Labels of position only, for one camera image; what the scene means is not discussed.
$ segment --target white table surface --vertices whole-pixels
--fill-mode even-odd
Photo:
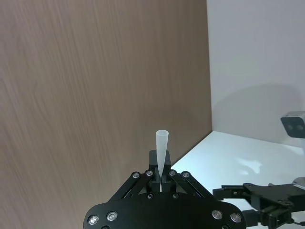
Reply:
[[[294,146],[213,131],[172,168],[179,173],[189,171],[210,192],[221,185],[288,184],[305,176],[305,153]],[[240,210],[252,209],[242,199],[226,201]],[[296,221],[305,220],[304,211],[293,216]],[[251,228],[267,229],[261,225]],[[280,227],[302,228],[295,224]]]

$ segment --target wooden wall panel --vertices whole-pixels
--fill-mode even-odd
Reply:
[[[82,228],[155,131],[211,131],[204,0],[2,0],[1,228]]]

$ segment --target gray camera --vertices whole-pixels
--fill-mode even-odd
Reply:
[[[287,134],[295,138],[305,138],[305,111],[292,111],[281,118]]]

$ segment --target white wall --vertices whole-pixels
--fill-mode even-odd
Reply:
[[[208,0],[213,130],[298,145],[280,117],[305,110],[305,0]]]

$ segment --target camera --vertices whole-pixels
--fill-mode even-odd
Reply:
[[[292,111],[281,118],[290,137],[305,139],[305,111]]]

